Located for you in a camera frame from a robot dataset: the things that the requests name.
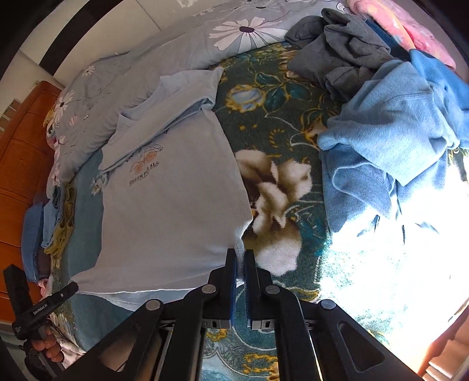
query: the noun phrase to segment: wooden headboard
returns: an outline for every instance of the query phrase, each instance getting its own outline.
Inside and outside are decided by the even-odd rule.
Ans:
[[[42,81],[17,110],[0,138],[0,270],[21,261],[21,234],[26,210],[37,193],[45,192],[54,152],[47,145],[43,121],[60,90]],[[40,299],[39,287],[30,283],[33,302]],[[15,316],[0,274],[0,320]]]

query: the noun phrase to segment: blue pillow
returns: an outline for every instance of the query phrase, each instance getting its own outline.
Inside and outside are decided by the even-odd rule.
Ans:
[[[40,202],[26,211],[21,237],[21,258],[23,260],[24,272],[28,281],[35,283],[39,281],[37,254],[42,242],[43,225],[43,203]]]

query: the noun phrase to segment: pink blanket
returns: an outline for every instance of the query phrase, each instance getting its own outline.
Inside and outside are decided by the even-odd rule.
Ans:
[[[348,6],[355,14],[373,17],[404,49],[430,53],[445,65],[456,69],[456,63],[443,44],[392,0],[348,0]]]

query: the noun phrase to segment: metal screw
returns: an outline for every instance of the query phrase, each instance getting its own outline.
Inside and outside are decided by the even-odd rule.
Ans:
[[[217,287],[213,284],[206,284],[202,287],[202,292],[204,294],[213,294],[217,290]]]
[[[280,292],[280,287],[276,286],[275,284],[271,284],[265,288],[267,294],[270,295],[277,295]]]
[[[331,299],[321,300],[321,307],[324,308],[325,310],[333,310],[335,306],[336,306],[335,302]]]
[[[156,299],[149,300],[148,302],[145,303],[145,308],[148,311],[155,311],[159,309],[160,307],[161,307],[161,303],[159,300],[156,300]]]

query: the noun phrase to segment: dark gray clothing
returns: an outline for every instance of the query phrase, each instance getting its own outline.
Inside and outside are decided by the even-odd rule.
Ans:
[[[334,9],[297,22],[285,40],[302,48],[288,69],[317,83],[334,100],[349,101],[381,65],[395,59],[364,20]]]

